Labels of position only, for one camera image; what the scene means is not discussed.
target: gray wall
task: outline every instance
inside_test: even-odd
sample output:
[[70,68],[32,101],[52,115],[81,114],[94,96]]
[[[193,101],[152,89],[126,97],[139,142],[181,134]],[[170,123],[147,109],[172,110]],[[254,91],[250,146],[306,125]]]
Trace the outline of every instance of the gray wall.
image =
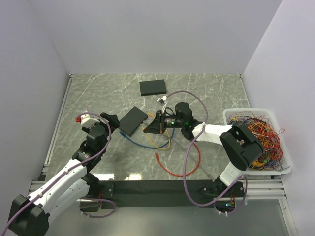
[[2,230],[12,200],[40,174],[68,75],[27,1],[0,1],[0,32]]
[[71,73],[243,73],[281,0],[29,2]]
[[293,170],[283,183],[301,236],[314,235],[315,2],[283,0],[244,73],[252,107],[285,128]]

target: gray marble surface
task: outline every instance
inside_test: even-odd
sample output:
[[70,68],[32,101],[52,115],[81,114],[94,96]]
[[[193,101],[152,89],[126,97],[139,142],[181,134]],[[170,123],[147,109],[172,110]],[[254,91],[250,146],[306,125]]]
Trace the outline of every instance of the gray marble surface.
[[[133,106],[144,112],[160,109],[156,103],[160,96],[140,96],[139,82],[165,79],[167,92],[188,90],[196,94],[205,103],[209,111],[210,124],[223,125],[222,112],[226,108],[249,107],[249,103],[238,74],[76,74],[72,78],[68,97],[64,106],[60,127],[56,136],[46,180],[55,175],[71,158],[85,139],[80,125],[74,117],[84,110],[96,113],[117,114],[121,119]],[[189,103],[197,120],[205,119],[205,112],[199,102],[188,94],[176,94],[168,99],[168,106],[176,103]],[[163,135],[150,135],[157,144],[166,142]],[[134,141],[151,146],[139,128],[131,137]],[[189,142],[177,129],[169,150],[159,150],[163,165],[170,171],[182,174],[183,161]],[[228,157],[222,146],[199,142],[202,161],[201,168],[188,179],[216,178],[228,163]],[[192,170],[198,159],[197,151],[191,150],[188,170]],[[119,134],[112,136],[102,161],[92,170],[100,179],[106,180],[168,180],[180,179],[166,173],[157,163],[155,150],[145,149],[131,143]]]

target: red object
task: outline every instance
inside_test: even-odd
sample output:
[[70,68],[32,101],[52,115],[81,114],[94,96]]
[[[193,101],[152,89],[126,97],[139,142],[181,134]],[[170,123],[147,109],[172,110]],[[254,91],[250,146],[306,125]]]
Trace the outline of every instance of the red object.
[[75,122],[77,123],[81,122],[81,117],[75,117]]
[[[189,175],[191,175],[192,173],[194,173],[194,172],[198,169],[198,167],[199,167],[199,165],[200,165],[200,162],[201,162],[201,153],[200,153],[200,150],[199,150],[198,146],[197,146],[195,143],[194,143],[193,145],[196,147],[196,149],[197,149],[197,151],[198,151],[199,159],[198,159],[198,163],[197,163],[195,169],[193,169],[192,171],[190,171],[189,173],[187,173],[186,176],[189,176]],[[168,172],[168,173],[169,173],[170,175],[172,175],[172,176],[184,177],[183,175],[174,174],[174,173],[170,172],[168,169],[166,169],[166,168],[162,165],[162,163],[160,162],[158,153],[156,152],[155,154],[156,154],[157,162],[159,163],[159,165],[162,167],[163,170],[165,170],[166,172]]]

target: plastic basket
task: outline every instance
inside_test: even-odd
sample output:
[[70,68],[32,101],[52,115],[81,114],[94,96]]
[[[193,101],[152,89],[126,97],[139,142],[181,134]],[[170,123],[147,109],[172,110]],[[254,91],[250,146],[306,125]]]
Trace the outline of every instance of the plastic basket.
[[[234,118],[236,116],[253,116],[253,115],[256,117],[263,116],[264,117],[263,120],[267,122],[273,128],[274,131],[278,132],[280,130],[274,115],[270,111],[266,109],[260,109],[260,108],[225,109],[223,111],[224,124],[227,125],[227,121],[229,118]],[[283,170],[279,172],[279,171],[274,171],[274,170],[256,171],[256,170],[248,169],[245,171],[245,174],[252,175],[252,176],[275,176],[275,175],[288,174],[291,172],[292,164],[291,164],[290,156],[288,154],[282,134],[279,134],[279,138],[281,140],[280,147],[283,151],[283,157],[281,159]]]

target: yellow wire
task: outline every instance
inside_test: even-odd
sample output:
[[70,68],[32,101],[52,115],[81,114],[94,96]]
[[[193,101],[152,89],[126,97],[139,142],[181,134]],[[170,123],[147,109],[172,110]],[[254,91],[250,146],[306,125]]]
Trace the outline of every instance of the yellow wire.
[[[152,114],[151,112],[148,112],[148,115],[154,118],[154,116],[153,116],[153,114]],[[153,146],[155,146],[157,149],[159,149],[159,150],[168,150],[168,149],[171,147],[171,139],[170,139],[170,136],[169,136],[169,133],[168,133],[167,130],[166,130],[166,135],[167,135],[167,137],[168,137],[168,145],[167,145],[167,147],[159,147],[158,145],[156,145],[156,144],[151,140],[151,138],[149,137],[149,135],[146,134],[147,139],[149,140],[149,142],[150,142]]]

